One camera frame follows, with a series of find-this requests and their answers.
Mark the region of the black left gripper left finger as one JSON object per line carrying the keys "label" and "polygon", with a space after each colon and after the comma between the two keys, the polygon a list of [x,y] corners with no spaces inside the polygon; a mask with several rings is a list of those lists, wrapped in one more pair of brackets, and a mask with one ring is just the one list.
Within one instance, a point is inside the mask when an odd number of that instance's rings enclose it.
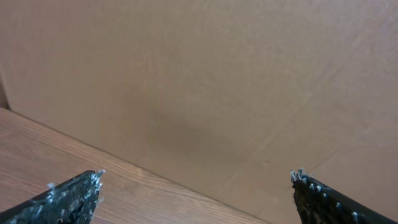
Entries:
{"label": "black left gripper left finger", "polygon": [[105,170],[87,170],[47,191],[1,212],[2,224],[91,223]]}

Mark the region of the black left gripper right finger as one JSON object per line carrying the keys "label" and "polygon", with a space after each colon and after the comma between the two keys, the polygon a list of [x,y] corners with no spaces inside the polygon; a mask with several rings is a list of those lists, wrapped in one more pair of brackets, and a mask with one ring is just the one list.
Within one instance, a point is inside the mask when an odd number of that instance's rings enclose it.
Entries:
{"label": "black left gripper right finger", "polygon": [[397,224],[307,175],[290,171],[294,203],[302,224]]}

